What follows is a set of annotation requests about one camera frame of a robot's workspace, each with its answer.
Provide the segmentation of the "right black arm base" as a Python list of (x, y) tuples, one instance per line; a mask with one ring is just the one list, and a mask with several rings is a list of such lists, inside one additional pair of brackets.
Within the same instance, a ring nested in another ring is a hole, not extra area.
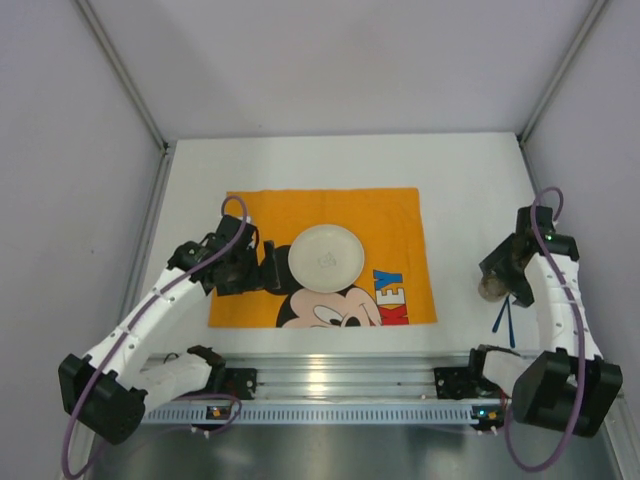
[(497, 385), (468, 367), (435, 368), (434, 381), (439, 400), (498, 399)]

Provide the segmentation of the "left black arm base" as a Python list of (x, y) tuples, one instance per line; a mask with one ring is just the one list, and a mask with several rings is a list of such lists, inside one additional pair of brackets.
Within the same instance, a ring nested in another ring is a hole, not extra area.
[(257, 388), (257, 370), (254, 368), (226, 368), (219, 392), (242, 401), (253, 400)]

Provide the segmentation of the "white round plate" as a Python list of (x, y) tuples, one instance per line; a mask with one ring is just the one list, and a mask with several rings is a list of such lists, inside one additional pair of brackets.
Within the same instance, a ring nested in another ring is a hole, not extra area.
[(310, 227), (290, 245), (288, 266), (305, 289), (329, 294), (351, 286), (365, 264), (364, 247), (350, 230), (333, 224)]

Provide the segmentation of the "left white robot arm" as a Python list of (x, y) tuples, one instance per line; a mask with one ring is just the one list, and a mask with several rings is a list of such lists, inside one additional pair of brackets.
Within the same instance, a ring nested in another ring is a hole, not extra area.
[(187, 394), (218, 394), (226, 361), (196, 345), (177, 359), (147, 369), (152, 344), (211, 293), (241, 295), (280, 290), (290, 274), (286, 255), (271, 241), (258, 257), (256, 226), (225, 215), (200, 242), (180, 245), (149, 293), (83, 357), (68, 355), (58, 368), (65, 411), (111, 445), (127, 440), (143, 416)]

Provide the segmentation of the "orange Mickey placemat cloth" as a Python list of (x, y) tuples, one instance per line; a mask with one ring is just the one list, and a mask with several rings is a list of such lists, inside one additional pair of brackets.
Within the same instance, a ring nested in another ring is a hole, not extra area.
[(287, 278), (272, 292), (214, 295), (212, 328), (398, 327), (437, 321), (429, 279), (420, 198), (415, 188), (263, 190), (242, 192), (242, 205), (261, 239), (288, 264), (295, 239), (324, 224), (352, 232), (364, 250), (363, 269), (343, 289), (316, 293)]

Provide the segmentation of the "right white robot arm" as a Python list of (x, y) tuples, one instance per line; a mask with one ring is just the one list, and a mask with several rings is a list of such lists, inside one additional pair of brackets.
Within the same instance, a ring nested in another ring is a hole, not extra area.
[(535, 310), (541, 352), (528, 361), (513, 349), (481, 345), (469, 355), (471, 376), (510, 397), (513, 418), (522, 424), (562, 431), (578, 403), (573, 432), (593, 437), (623, 374), (602, 358), (588, 329), (575, 239), (556, 232), (551, 208), (522, 207), (514, 233), (479, 267), (485, 300), (513, 297), (516, 305)]

